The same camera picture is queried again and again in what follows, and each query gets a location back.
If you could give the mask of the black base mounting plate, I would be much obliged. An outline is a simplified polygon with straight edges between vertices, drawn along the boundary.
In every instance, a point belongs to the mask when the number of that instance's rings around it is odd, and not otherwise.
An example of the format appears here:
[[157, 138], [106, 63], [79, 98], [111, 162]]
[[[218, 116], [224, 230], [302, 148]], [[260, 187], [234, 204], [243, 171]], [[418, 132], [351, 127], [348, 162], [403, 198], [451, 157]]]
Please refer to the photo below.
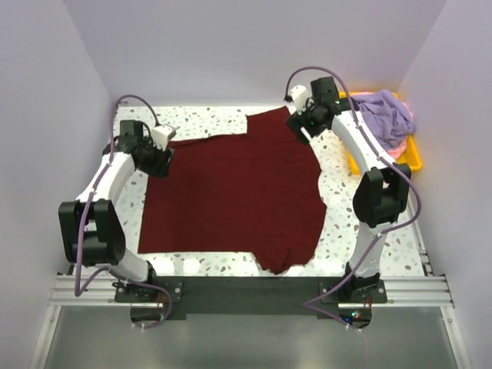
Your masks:
[[156, 277], [152, 288], [118, 281], [115, 301], [132, 304], [131, 319], [156, 320], [157, 312], [142, 304], [164, 302], [170, 320], [184, 320], [189, 314], [306, 315], [302, 304], [324, 295], [341, 279], [337, 277]]

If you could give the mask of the aluminium extrusion rail frame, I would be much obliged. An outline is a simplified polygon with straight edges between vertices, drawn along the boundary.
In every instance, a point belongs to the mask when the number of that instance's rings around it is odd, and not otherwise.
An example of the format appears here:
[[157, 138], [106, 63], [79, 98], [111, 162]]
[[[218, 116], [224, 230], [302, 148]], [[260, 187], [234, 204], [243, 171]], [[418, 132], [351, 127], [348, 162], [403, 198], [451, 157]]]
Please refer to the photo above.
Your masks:
[[[241, 278], [245, 281], [307, 281], [341, 278], [345, 263], [355, 247], [358, 222], [349, 204], [357, 175], [345, 169], [325, 170], [321, 174], [321, 197], [328, 202], [324, 227], [314, 256], [305, 265], [296, 264], [280, 274], [261, 269], [251, 252], [176, 252], [143, 254], [163, 278]], [[438, 308], [449, 340], [452, 355], [459, 368], [472, 363], [457, 325], [454, 301], [445, 276], [437, 275], [431, 267], [419, 224], [392, 231], [384, 243], [381, 259], [382, 280], [386, 286], [389, 308]], [[62, 305], [114, 304], [113, 277], [94, 268], [84, 268], [81, 280], [88, 281], [88, 290], [77, 298], [74, 295], [75, 272], [55, 279], [48, 306], [58, 313]]]

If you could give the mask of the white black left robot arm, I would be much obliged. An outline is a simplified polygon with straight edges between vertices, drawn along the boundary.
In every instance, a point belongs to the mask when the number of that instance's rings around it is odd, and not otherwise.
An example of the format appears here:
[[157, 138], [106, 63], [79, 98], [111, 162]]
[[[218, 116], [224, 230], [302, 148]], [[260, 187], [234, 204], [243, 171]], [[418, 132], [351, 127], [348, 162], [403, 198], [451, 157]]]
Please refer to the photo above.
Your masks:
[[136, 171], [155, 178], [168, 175], [174, 155], [169, 144], [176, 131], [170, 125], [121, 121], [119, 134], [112, 135], [103, 149], [101, 164], [88, 186], [74, 201], [59, 205], [65, 257], [75, 266], [75, 296], [86, 292], [102, 272], [117, 277], [117, 288], [141, 301], [163, 294], [151, 263], [128, 249], [115, 205]]

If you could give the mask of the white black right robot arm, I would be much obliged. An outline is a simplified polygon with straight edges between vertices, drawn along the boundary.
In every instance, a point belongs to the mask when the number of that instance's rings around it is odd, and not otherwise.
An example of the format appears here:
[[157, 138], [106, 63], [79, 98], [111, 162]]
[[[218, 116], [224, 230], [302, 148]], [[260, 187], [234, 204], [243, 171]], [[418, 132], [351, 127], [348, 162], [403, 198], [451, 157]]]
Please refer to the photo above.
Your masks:
[[387, 234], [407, 207], [411, 169], [399, 165], [381, 147], [353, 98], [340, 97], [334, 78], [314, 80], [310, 88], [287, 85], [284, 99], [295, 106], [286, 123], [302, 144], [331, 131], [350, 149], [361, 173], [352, 201], [360, 222], [355, 249], [343, 279], [321, 295], [359, 302], [378, 288]]

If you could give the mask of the yellow plastic bin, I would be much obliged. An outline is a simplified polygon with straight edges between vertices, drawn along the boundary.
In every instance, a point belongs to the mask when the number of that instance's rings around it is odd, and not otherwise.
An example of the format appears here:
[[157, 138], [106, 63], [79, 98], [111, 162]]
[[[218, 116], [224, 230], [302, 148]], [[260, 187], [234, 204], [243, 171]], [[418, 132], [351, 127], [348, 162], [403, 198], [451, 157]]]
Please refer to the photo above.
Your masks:
[[[352, 95], [373, 92], [355, 92]], [[419, 171], [422, 168], [422, 160], [417, 150], [413, 135], [407, 139], [407, 148], [404, 153], [396, 160], [399, 164], [408, 164], [413, 172]]]

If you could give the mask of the dark red t shirt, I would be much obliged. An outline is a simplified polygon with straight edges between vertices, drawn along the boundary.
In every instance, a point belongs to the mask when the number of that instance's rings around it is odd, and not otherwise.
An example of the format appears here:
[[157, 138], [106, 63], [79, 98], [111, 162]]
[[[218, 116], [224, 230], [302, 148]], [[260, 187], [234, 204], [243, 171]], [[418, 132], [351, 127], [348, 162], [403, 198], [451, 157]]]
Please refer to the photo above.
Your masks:
[[178, 141], [166, 178], [149, 178], [138, 251], [238, 251], [280, 274], [308, 263], [324, 227], [321, 168], [277, 108], [239, 135]]

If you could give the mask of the lavender t shirt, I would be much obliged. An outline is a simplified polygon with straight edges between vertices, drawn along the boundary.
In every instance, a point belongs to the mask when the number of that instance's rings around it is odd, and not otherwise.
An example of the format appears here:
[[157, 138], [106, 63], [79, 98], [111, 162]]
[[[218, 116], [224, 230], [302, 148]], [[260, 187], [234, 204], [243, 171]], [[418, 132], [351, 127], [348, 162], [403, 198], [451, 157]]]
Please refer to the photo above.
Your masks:
[[407, 109], [393, 92], [383, 89], [351, 97], [359, 107], [366, 126], [385, 151], [396, 148], [415, 132]]

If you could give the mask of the pink t shirt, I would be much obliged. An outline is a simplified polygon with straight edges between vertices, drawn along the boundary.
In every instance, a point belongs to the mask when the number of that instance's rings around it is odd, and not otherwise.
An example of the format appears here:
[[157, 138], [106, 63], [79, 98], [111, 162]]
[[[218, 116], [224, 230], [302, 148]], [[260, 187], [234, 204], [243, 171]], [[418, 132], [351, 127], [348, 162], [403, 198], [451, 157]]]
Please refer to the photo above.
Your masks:
[[[414, 120], [414, 113], [411, 111], [409, 105], [406, 103], [406, 102], [402, 102], [402, 104], [404, 105], [404, 107], [407, 109], [407, 112], [408, 114], [410, 115], [411, 117], [411, 121]], [[407, 139], [408, 139], [408, 136], [396, 147], [396, 148], [393, 148], [393, 149], [389, 149], [387, 151], [387, 153], [395, 160], [397, 160], [403, 153], [404, 151], [406, 150], [407, 148]]]

